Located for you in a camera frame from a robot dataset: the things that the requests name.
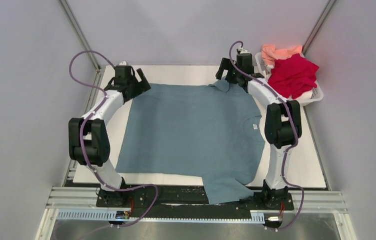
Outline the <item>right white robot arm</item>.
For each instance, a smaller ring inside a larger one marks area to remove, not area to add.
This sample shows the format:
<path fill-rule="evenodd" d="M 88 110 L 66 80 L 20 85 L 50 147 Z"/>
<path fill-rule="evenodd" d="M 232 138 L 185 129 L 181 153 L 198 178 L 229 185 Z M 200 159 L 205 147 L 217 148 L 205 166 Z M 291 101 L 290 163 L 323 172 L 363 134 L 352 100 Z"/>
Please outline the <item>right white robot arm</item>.
<path fill-rule="evenodd" d="M 288 162 L 302 134 L 300 104 L 283 98 L 255 73 L 248 52 L 237 54 L 235 60 L 223 58 L 215 76 L 239 85 L 266 107 L 264 133 L 270 144 L 270 162 L 260 198 L 266 208 L 273 209 L 288 199 Z"/>

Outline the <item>teal blue t-shirt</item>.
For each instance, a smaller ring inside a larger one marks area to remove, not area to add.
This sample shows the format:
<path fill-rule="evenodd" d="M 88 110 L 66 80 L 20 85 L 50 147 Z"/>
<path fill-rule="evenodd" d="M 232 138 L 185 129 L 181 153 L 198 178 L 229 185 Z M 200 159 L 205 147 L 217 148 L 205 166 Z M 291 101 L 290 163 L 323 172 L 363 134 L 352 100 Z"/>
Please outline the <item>teal blue t-shirt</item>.
<path fill-rule="evenodd" d="M 265 147 L 260 110 L 225 80 L 153 84 L 131 104 L 116 170 L 201 177 L 211 205 L 253 196 Z"/>

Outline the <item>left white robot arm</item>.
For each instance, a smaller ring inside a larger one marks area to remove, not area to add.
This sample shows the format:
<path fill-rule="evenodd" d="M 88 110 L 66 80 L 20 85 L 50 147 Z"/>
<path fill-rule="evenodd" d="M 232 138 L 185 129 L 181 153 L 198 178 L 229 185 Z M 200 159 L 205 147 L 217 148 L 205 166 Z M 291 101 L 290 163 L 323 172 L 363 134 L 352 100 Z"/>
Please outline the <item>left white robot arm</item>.
<path fill-rule="evenodd" d="M 124 179 L 110 161 L 111 145 L 107 124 L 126 102 L 150 90 L 151 86 L 141 68 L 117 65 L 115 75 L 105 88 L 103 97 L 82 117 L 69 121 L 69 155 L 85 166 L 98 180 L 100 188 L 110 192 L 109 200 L 117 207 L 128 202 L 128 192 L 121 188 Z"/>

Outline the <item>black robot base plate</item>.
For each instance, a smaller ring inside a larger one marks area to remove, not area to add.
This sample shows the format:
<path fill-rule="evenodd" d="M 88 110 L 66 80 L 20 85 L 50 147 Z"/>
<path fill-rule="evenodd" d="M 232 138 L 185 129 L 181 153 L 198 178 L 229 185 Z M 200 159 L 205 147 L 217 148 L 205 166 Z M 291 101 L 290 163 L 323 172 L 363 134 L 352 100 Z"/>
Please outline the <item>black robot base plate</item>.
<path fill-rule="evenodd" d="M 127 211 L 130 217 L 162 218 L 218 218 L 246 219 L 250 213 L 263 213 L 265 223 L 271 216 L 276 216 L 276 224 L 281 223 L 283 213 L 304 213 L 302 205 L 304 193 L 289 191 L 288 199 L 275 206 L 265 206 L 261 202 L 260 191 L 253 196 L 228 203 L 209 204 L 202 186 L 160 185 L 139 188 L 125 192 L 106 192 L 97 187 L 96 208 L 72 208 L 80 210 L 118 210 Z"/>

